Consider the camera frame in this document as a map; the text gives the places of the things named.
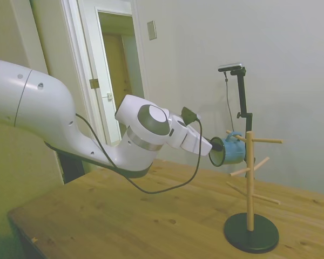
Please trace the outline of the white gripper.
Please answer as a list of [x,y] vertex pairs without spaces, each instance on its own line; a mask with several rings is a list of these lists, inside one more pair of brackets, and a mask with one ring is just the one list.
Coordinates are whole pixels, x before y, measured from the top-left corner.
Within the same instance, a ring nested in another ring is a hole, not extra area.
[[196,155],[200,154],[201,156],[207,156],[211,149],[218,152],[222,151],[223,141],[221,138],[212,138],[210,143],[204,137],[201,137],[200,133],[192,126],[188,125],[186,136],[182,141],[180,148]]

